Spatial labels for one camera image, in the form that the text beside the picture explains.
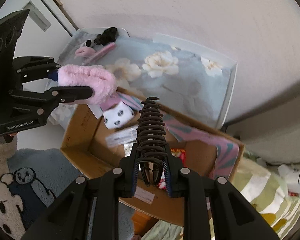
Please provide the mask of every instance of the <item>panda print pouch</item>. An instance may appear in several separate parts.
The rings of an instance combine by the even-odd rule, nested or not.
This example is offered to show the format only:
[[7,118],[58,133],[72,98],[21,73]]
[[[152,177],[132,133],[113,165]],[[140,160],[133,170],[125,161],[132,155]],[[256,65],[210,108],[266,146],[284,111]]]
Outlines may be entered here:
[[134,112],[130,106],[121,101],[114,108],[103,112],[103,117],[106,127],[114,129],[127,124],[134,117]]

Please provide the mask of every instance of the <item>black hair accessory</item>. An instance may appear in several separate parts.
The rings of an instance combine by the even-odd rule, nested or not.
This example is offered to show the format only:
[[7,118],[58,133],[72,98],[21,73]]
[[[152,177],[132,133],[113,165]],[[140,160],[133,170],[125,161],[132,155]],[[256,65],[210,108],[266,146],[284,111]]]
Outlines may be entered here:
[[110,27],[106,29],[102,34],[98,34],[93,42],[96,45],[106,46],[110,42],[115,42],[115,39],[118,36],[118,29],[116,27]]

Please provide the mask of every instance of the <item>pink plush item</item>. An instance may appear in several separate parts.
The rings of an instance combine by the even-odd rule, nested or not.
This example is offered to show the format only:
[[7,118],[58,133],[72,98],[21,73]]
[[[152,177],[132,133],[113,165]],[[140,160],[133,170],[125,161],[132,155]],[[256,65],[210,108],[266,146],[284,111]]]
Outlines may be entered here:
[[90,57],[93,54],[95,54],[95,52],[96,51],[93,48],[82,47],[82,48],[77,49],[74,54],[76,57]]
[[117,89],[115,76],[101,65],[77,66],[68,64],[58,70],[58,85],[66,87],[88,86],[93,90],[92,97],[75,100],[73,104],[98,105],[104,102]]

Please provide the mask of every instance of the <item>pink pen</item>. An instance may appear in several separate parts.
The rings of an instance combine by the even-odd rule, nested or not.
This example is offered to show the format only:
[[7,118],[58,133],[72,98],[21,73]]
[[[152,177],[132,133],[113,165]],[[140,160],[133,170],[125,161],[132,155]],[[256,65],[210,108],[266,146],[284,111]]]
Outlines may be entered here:
[[111,50],[115,49],[116,44],[114,42],[109,43],[108,45],[104,46],[101,50],[98,50],[95,54],[88,57],[84,62],[82,62],[82,66],[86,66],[90,64],[92,61],[97,61],[98,59],[102,58]]

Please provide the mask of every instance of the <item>red snack package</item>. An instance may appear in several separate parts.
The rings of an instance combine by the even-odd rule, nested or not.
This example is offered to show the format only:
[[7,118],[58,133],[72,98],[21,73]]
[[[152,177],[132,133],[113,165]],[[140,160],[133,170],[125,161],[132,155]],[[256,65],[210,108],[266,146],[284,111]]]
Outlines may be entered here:
[[[178,149],[178,148],[171,148],[171,153],[173,156],[178,157],[181,159],[182,164],[185,165],[186,160],[186,151],[185,149]],[[158,185],[158,188],[160,189],[166,189],[166,181],[164,179],[164,174],[162,173],[160,183]]]

